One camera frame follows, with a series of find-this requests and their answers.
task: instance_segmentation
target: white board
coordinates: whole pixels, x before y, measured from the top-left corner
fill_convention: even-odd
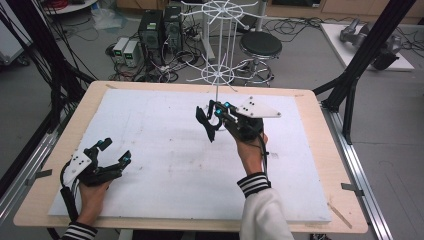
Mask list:
[[[321,28],[324,31],[325,36],[330,41],[331,46],[334,51],[337,53],[337,56],[346,67],[352,61],[353,56],[355,55],[357,48],[352,45],[350,42],[340,41],[340,31],[345,29],[349,24],[329,24],[321,23]],[[356,34],[362,28],[363,25],[358,25],[356,27]],[[399,59],[392,63],[385,71],[412,71],[414,67],[406,60],[400,53],[396,54]],[[375,70],[372,66],[368,66],[368,70]]]
[[[110,186],[102,216],[241,219],[244,195],[236,182],[245,172],[234,139],[223,130],[210,143],[195,118],[196,107],[206,108],[214,96],[119,89],[105,93],[80,148],[110,137],[113,143],[99,154],[99,166],[116,163],[126,150],[132,163]],[[250,95],[219,96],[238,106]],[[282,113],[264,124],[269,178],[283,198],[288,221],[330,221],[294,98],[255,98]],[[49,214],[67,215],[60,194]]]

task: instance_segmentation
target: chair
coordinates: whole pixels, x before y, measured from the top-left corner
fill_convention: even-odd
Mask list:
[[[283,46],[276,37],[265,32],[249,32],[240,39],[240,48],[251,59],[237,65],[237,73],[248,83],[266,83],[274,79],[271,68],[262,60],[278,58]]]

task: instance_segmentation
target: white wire stand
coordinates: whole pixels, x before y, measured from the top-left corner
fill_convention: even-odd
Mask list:
[[[244,25],[242,22],[240,22],[239,18],[241,18],[243,15],[251,15],[254,17],[259,17],[253,14],[249,14],[244,12],[243,7],[250,7],[257,4],[245,4],[245,5],[236,5],[234,3],[227,1],[209,1],[204,4],[188,4],[185,2],[182,2],[184,5],[187,6],[199,6],[201,10],[191,12],[191,13],[181,13],[184,16],[189,16],[193,14],[204,14],[206,16],[203,21],[206,21],[206,24],[204,24],[203,32],[207,32],[208,36],[210,33],[210,25],[215,21],[219,20],[219,44],[218,44],[218,58],[217,63],[210,64],[209,59],[209,51],[206,51],[206,56],[202,55],[203,59],[205,60],[206,66],[203,69],[200,69],[196,66],[193,66],[192,64],[187,64],[201,72],[201,77],[196,79],[187,80],[188,82],[195,82],[204,80],[205,82],[211,84],[211,86],[216,86],[216,99],[215,101],[218,101],[218,86],[220,85],[228,85],[233,91],[237,92],[232,86],[231,82],[234,81],[234,78],[242,78],[235,76],[234,70],[237,68],[240,68],[242,66],[233,67],[233,55],[234,55],[234,45],[236,40],[236,30],[237,25],[241,24],[244,28],[247,28],[246,25]],[[223,38],[224,38],[224,21],[229,22],[229,28],[228,33],[225,33],[227,36],[227,47],[226,52],[222,53],[222,45]]]

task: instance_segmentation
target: black and white striped sleeve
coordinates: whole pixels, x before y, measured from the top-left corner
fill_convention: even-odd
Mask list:
[[[62,240],[93,240],[96,237],[97,230],[85,224],[71,222],[63,234]]]
[[[251,174],[238,181],[237,185],[243,191],[246,198],[250,194],[258,193],[271,187],[265,173],[263,172]]]

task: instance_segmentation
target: human hand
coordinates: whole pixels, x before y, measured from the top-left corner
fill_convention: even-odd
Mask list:
[[[81,193],[81,213],[77,222],[92,226],[97,217],[103,210],[103,200],[106,196],[106,190],[112,181],[105,182],[99,186],[87,187],[85,184],[79,184]]]
[[[265,133],[261,134],[264,143],[268,142],[268,136]],[[242,142],[234,137],[237,144],[237,152],[243,163],[244,170],[247,175],[263,172],[262,170],[262,147],[259,138],[252,142]]]

